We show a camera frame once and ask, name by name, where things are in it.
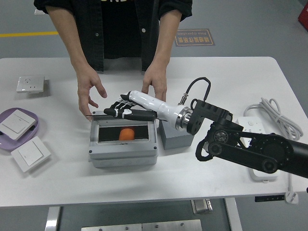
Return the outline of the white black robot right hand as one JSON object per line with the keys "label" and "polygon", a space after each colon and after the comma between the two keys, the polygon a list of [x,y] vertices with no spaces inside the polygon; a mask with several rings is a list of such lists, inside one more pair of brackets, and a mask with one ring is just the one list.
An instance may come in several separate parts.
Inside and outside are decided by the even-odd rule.
{"label": "white black robot right hand", "polygon": [[180,129],[181,121],[189,111],[184,105],[171,106],[148,94],[133,90],[121,94],[119,99],[103,112],[114,118],[127,120],[164,120],[174,128]]}

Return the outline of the person's right hand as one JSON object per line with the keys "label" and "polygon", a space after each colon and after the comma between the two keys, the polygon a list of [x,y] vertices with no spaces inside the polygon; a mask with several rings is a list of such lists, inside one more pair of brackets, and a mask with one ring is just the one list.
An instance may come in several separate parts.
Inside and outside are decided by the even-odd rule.
{"label": "person's right hand", "polygon": [[107,98],[107,92],[102,85],[101,79],[96,71],[91,67],[77,71],[77,95],[79,110],[83,116],[91,121],[92,113],[90,112],[89,105],[98,108],[98,104],[90,97],[90,90],[95,87],[97,92],[102,98]]}

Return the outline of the person's left hand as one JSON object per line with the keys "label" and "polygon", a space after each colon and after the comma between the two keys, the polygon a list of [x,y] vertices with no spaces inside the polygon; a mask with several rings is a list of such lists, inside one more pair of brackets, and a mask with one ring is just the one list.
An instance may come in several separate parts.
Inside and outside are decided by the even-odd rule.
{"label": "person's left hand", "polygon": [[155,98],[165,102],[167,94],[167,77],[166,67],[164,65],[156,63],[150,64],[144,74],[141,91],[148,94],[150,86],[154,89]]}

